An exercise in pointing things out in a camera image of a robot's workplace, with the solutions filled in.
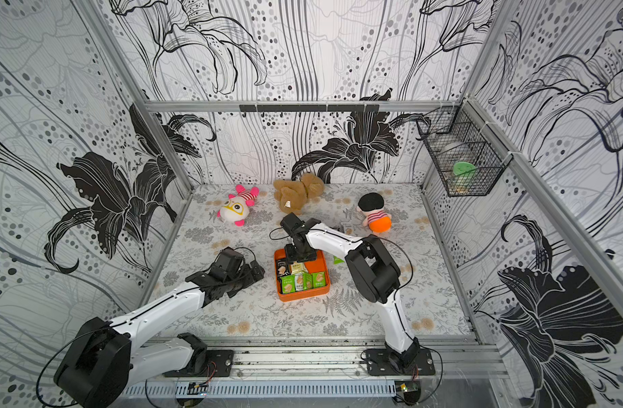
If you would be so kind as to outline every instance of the green lid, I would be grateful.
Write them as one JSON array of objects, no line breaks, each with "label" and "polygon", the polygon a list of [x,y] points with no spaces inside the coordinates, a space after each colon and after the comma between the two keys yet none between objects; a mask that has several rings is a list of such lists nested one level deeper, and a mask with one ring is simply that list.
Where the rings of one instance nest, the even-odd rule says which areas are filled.
[{"label": "green lid", "polygon": [[463,173],[471,172],[472,170],[477,170],[477,167],[467,161],[458,161],[454,163],[454,175],[461,175]]}]

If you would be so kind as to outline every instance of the snack package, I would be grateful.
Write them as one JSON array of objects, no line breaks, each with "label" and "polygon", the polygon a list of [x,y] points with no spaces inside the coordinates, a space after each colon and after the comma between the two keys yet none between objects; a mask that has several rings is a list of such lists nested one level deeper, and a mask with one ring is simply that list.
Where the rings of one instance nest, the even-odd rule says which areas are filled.
[{"label": "snack package", "polygon": [[314,288],[325,287],[325,272],[317,272],[311,274],[311,282]]},{"label": "snack package", "polygon": [[308,273],[299,273],[292,276],[296,278],[296,292],[311,289],[314,286],[312,276]]},{"label": "snack package", "polygon": [[282,282],[282,294],[293,293],[296,291],[296,278],[294,275],[283,276],[280,280]]},{"label": "snack package", "polygon": [[289,267],[291,268],[291,275],[297,275],[299,273],[307,273],[307,268],[305,267],[304,263],[294,262]]},{"label": "snack package", "polygon": [[286,259],[278,259],[275,262],[275,273],[277,273],[277,277],[283,277],[286,275],[291,275],[291,270],[287,268],[287,260]]}]

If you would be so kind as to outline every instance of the green cup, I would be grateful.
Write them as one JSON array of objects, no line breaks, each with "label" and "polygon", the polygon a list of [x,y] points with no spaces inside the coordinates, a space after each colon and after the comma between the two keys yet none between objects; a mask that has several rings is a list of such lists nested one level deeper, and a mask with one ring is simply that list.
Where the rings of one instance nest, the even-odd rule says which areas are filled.
[{"label": "green cup", "polygon": [[458,161],[454,163],[452,171],[456,175],[454,184],[457,187],[469,187],[473,176],[477,174],[477,167],[467,161]]}]

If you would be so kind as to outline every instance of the pink plush toy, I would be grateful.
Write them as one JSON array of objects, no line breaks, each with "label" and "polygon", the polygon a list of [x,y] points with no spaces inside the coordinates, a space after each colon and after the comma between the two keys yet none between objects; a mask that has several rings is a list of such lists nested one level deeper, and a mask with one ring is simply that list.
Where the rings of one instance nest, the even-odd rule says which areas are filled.
[{"label": "pink plush toy", "polygon": [[228,200],[216,214],[222,221],[232,221],[236,226],[243,226],[245,219],[250,214],[249,207],[255,205],[255,199],[259,189],[253,187],[250,191],[239,184],[236,186],[236,194],[228,194]]}]

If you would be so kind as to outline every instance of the wire basket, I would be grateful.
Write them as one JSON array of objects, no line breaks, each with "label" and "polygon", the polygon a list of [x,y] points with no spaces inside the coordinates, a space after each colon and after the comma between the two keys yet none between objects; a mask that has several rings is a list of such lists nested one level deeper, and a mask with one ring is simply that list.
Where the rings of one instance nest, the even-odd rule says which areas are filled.
[{"label": "wire basket", "polygon": [[504,171],[502,160],[463,110],[430,126],[417,122],[418,132],[430,153],[450,197],[484,196]]}]

